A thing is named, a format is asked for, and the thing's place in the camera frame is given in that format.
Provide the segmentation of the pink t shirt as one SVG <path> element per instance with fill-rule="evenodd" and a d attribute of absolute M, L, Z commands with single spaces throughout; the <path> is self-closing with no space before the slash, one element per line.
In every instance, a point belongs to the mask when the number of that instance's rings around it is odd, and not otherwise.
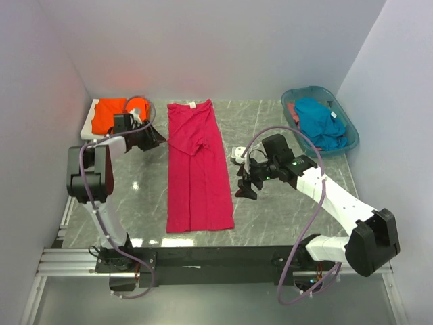
<path fill-rule="evenodd" d="M 232 229 L 233 203 L 211 100 L 168 104 L 168 233 Z"/>

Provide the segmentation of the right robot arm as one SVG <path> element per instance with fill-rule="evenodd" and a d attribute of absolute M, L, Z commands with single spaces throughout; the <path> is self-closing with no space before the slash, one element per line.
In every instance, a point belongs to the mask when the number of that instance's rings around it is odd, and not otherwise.
<path fill-rule="evenodd" d="M 244 147 L 234 147 L 231 161 L 239 166 L 236 197 L 255 200 L 264 181 L 278 179 L 321 204 L 345 230 L 345 237 L 311 235 L 302 240 L 295 257 L 302 269 L 320 261 L 349 264 L 368 277 L 400 253 L 395 216 L 365 204 L 323 174 L 305 155 L 294 156 L 285 137 L 271 135 L 262 141 L 265 161 L 258 162 Z"/>

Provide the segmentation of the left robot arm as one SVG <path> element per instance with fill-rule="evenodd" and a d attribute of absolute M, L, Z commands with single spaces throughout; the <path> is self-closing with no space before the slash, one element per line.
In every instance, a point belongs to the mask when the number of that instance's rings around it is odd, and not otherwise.
<path fill-rule="evenodd" d="M 139 267 L 127 231 L 121 226 L 110 196 L 114 191 L 112 162 L 134 147 L 148 151 L 165 142 L 140 109 L 114 116 L 114 126 L 100 140 L 68 149 L 66 188 L 68 194 L 91 214 L 101 238 L 100 248 L 91 248 L 102 272 L 129 272 Z"/>

